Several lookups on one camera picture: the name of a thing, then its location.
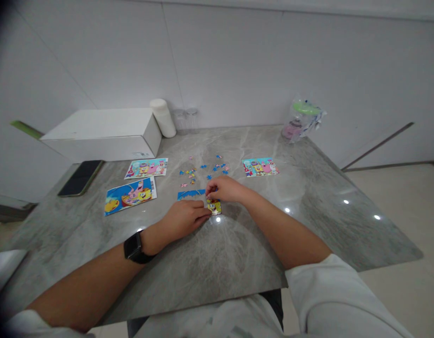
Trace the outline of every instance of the smartwatch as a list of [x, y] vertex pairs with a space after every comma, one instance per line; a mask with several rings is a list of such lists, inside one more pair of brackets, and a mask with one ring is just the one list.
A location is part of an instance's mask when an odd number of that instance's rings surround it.
[[124, 242], [124, 257], [138, 264], [147, 264], [153, 258], [155, 258], [156, 255], [148, 256], [147, 254], [143, 253], [142, 240], [140, 239], [140, 233], [142, 231], [143, 230], [136, 232]]

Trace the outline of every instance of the left hand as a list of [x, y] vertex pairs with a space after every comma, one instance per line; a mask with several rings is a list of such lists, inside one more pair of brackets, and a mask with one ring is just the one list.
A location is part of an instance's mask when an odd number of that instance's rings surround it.
[[203, 201], [175, 202], [162, 220], [140, 234], [143, 252], [147, 255], [159, 253], [169, 243], [192, 233], [211, 214], [212, 212], [204, 207]]

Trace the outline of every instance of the marble table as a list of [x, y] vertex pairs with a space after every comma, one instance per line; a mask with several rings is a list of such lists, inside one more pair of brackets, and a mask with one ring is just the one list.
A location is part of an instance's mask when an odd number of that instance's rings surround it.
[[[357, 271], [413, 261], [422, 252], [309, 139], [289, 145], [279, 126], [219, 128], [163, 139], [167, 175], [156, 177], [158, 198], [104, 217], [110, 188], [128, 183], [130, 161], [105, 163], [84, 196], [57, 193], [75, 166], [43, 199], [8, 244], [29, 254], [2, 300], [7, 315], [27, 306], [62, 277], [158, 221], [179, 191], [206, 186], [216, 155], [229, 175], [288, 210]], [[241, 160], [272, 157], [281, 174], [246, 177]], [[202, 164], [208, 168], [201, 169]], [[196, 184], [180, 170], [198, 168]], [[136, 276], [102, 319], [110, 324], [285, 287], [280, 262], [244, 207], [222, 203], [200, 229], [170, 245]]]

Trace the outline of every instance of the beige floor tile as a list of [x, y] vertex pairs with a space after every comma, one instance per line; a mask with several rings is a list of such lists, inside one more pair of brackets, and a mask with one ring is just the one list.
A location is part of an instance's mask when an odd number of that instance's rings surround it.
[[428, 271], [434, 275], [434, 238], [416, 241], [416, 245], [424, 253], [424, 261], [427, 263]]
[[281, 289], [281, 302], [283, 306], [283, 327], [285, 335], [300, 333], [298, 316], [292, 303], [291, 294], [288, 288]]
[[0, 251], [23, 222], [0, 224]]
[[420, 261], [362, 272], [361, 278], [415, 337], [434, 337], [434, 166], [347, 176], [424, 252]]
[[347, 176], [412, 241], [434, 239], [434, 166], [354, 171]]
[[100, 336], [97, 338], [128, 338], [126, 322], [101, 326]]
[[95, 338], [101, 338], [101, 330], [102, 330], [102, 326], [98, 326], [88, 331], [88, 333], [93, 333], [95, 335]]
[[434, 337], [434, 276], [424, 261], [369, 270], [360, 276], [416, 338]]

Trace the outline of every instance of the black phone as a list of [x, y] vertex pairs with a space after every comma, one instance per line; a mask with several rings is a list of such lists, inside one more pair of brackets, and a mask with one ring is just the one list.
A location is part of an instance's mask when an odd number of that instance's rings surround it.
[[100, 160], [82, 162], [57, 196], [68, 197], [84, 195], [103, 163], [104, 161]]

